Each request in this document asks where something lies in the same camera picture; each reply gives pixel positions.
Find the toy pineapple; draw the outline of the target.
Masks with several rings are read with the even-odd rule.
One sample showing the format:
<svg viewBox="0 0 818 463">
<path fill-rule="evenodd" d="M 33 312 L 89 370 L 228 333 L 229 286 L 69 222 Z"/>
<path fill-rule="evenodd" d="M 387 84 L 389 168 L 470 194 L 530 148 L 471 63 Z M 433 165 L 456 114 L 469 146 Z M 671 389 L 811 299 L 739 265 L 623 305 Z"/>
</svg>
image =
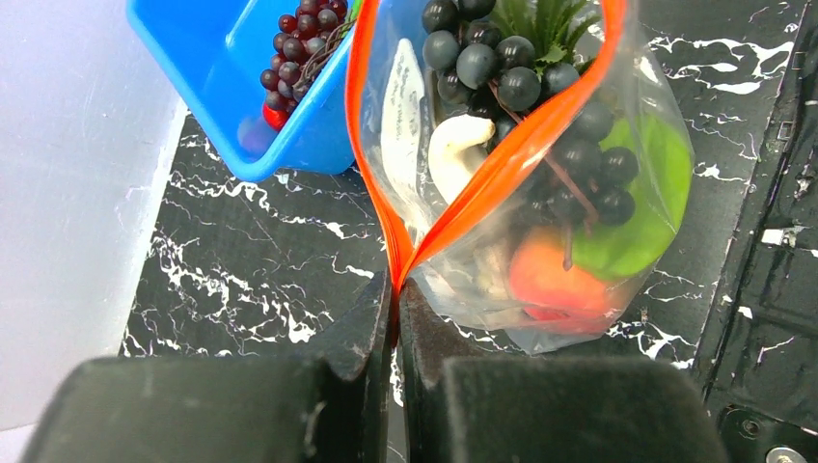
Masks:
<svg viewBox="0 0 818 463">
<path fill-rule="evenodd" d="M 576 46 L 602 16 L 590 1 L 497 1 L 489 15 L 505 36 L 520 36 L 534 46 L 534 70 L 559 63 L 576 66 Z"/>
</svg>

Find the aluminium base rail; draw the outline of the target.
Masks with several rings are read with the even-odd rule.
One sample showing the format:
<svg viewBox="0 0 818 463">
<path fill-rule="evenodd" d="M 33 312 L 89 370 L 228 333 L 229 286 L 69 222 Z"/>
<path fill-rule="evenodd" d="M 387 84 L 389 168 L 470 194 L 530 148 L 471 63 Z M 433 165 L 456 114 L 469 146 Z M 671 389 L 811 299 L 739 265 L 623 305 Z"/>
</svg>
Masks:
<svg viewBox="0 0 818 463">
<path fill-rule="evenodd" d="M 808 2 L 695 361 L 733 462 L 817 458 L 817 5 Z"/>
</svg>

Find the toy peach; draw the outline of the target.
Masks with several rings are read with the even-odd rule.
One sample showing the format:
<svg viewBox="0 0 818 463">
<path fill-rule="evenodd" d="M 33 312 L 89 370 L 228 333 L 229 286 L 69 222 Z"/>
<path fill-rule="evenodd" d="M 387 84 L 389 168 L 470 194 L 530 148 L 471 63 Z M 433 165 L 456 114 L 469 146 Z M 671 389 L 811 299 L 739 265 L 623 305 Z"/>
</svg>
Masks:
<svg viewBox="0 0 818 463">
<path fill-rule="evenodd" d="M 564 247 L 546 227 L 534 227 L 513 253 L 506 285 L 533 320 L 562 332 L 603 330 L 618 312 L 609 284 L 574 265 L 563 268 Z"/>
</svg>

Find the dark red grape bunch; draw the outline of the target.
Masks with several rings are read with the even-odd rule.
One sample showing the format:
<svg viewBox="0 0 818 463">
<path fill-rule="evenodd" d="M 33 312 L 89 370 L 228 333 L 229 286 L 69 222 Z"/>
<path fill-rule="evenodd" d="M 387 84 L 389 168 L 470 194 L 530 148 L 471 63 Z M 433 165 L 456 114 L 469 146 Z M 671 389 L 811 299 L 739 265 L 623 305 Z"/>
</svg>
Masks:
<svg viewBox="0 0 818 463">
<path fill-rule="evenodd" d="M 355 16 L 352 1 L 297 3 L 293 14 L 278 19 L 273 36 L 274 53 L 259 76 L 265 90 L 262 110 L 285 120 L 312 88 L 317 77 L 340 53 L 341 42 L 351 31 Z"/>
</svg>

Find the clear zip top bag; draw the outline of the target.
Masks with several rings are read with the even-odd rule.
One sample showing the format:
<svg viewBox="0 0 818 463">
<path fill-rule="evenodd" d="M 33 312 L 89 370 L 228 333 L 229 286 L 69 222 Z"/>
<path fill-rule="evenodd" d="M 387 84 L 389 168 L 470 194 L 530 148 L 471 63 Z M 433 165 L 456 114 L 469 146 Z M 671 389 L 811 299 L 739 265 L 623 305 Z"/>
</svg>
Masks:
<svg viewBox="0 0 818 463">
<path fill-rule="evenodd" d="M 517 218 L 511 196 L 541 164 L 566 116 L 553 109 L 512 131 L 495 157 L 484 161 L 461 194 L 446 204 L 426 169 L 435 128 L 431 74 L 423 62 L 421 12 L 429 1 L 365 1 L 352 36 L 345 90 L 348 131 L 356 161 L 381 222 L 395 290 L 414 282 L 428 294 L 435 313 L 460 326 L 503 331 L 522 350 L 553 351 L 606 335 L 626 312 L 656 263 L 633 278 L 609 281 L 618 312 L 603 330 L 562 332 L 533 320 L 506 285 L 514 251 L 534 227 L 556 233 L 564 247 L 563 268 L 573 264 L 575 229 L 532 225 Z M 642 4 L 630 3 L 626 36 L 595 94 L 613 110 L 613 125 L 652 112 L 681 119 L 678 105 L 641 30 Z M 637 155 L 624 147 L 602 151 L 610 166 L 640 172 Z"/>
</svg>

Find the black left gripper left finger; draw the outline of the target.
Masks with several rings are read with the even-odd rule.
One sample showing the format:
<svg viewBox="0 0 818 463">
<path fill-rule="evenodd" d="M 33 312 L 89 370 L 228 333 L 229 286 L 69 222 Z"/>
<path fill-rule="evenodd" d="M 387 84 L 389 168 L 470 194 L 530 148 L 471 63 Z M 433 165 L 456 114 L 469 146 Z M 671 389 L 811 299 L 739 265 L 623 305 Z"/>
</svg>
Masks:
<svg viewBox="0 0 818 463">
<path fill-rule="evenodd" d="M 392 295 L 377 273 L 336 322 L 274 354 L 97 358 L 44 411 L 25 462 L 382 462 Z"/>
</svg>

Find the blue plastic bin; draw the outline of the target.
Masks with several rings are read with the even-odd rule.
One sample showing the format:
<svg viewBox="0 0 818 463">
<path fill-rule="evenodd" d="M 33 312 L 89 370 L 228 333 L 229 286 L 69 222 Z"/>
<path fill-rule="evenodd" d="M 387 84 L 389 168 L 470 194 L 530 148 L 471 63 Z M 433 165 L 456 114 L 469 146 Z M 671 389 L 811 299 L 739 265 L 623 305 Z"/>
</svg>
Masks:
<svg viewBox="0 0 818 463">
<path fill-rule="evenodd" d="M 281 168 L 336 175 L 354 162 L 344 113 L 346 35 L 280 130 L 262 116 L 261 73 L 295 1 L 129 1 L 127 19 L 240 180 Z"/>
</svg>

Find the white toy mushroom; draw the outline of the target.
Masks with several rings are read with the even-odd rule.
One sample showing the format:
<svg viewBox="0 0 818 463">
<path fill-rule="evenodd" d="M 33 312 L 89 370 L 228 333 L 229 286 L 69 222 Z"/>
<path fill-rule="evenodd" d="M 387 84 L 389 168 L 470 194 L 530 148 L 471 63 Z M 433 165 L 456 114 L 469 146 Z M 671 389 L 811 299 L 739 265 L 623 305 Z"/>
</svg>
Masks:
<svg viewBox="0 0 818 463">
<path fill-rule="evenodd" d="M 431 134 L 427 164 L 439 194 L 451 204 L 488 156 L 486 144 L 495 134 L 490 119 L 467 114 L 449 117 Z"/>
</svg>

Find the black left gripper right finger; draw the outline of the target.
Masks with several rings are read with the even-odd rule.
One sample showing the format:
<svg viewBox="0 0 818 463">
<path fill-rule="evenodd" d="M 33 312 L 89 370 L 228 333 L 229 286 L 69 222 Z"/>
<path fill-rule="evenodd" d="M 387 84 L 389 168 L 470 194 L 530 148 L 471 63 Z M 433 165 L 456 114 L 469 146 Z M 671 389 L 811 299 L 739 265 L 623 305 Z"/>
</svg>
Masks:
<svg viewBox="0 0 818 463">
<path fill-rule="evenodd" d="M 526 357 L 458 335 L 408 282 L 399 296 L 411 462 L 724 462 L 682 371 L 630 356 Z"/>
</svg>

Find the green toy starfruit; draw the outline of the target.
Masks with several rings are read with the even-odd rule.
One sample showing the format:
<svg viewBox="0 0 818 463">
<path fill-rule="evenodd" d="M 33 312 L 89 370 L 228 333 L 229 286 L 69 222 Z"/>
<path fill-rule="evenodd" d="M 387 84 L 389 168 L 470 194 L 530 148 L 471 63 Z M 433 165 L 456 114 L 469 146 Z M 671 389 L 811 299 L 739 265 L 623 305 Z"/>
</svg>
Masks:
<svg viewBox="0 0 818 463">
<path fill-rule="evenodd" d="M 600 280 L 641 275 L 654 266 L 680 228 L 692 181 L 693 150 L 681 119 L 666 121 L 642 113 L 635 121 L 621 118 L 603 140 L 604 149 L 624 147 L 640 162 L 627 187 L 635 213 L 624 225 L 596 224 L 592 233 L 573 239 L 573 264 Z"/>
</svg>

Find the black grape bunch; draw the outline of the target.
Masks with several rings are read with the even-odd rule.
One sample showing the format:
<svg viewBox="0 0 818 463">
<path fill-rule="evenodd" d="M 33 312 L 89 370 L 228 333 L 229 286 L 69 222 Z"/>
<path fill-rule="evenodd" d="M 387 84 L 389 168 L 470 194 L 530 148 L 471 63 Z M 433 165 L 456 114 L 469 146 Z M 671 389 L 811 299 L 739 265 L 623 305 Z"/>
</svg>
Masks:
<svg viewBox="0 0 818 463">
<path fill-rule="evenodd" d="M 435 128 L 463 114 L 492 120 L 495 134 L 486 144 L 486 161 L 522 122 L 558 111 L 566 122 L 556 129 L 541 164 L 511 196 L 517 218 L 568 229 L 628 221 L 634 200 L 626 186 L 635 171 L 617 173 L 602 151 L 614 112 L 595 91 L 625 39 L 630 3 L 600 2 L 594 13 L 602 19 L 576 46 L 580 63 L 550 65 L 539 73 L 532 43 L 505 36 L 489 18 L 496 2 L 429 1 L 422 9 Z"/>
</svg>

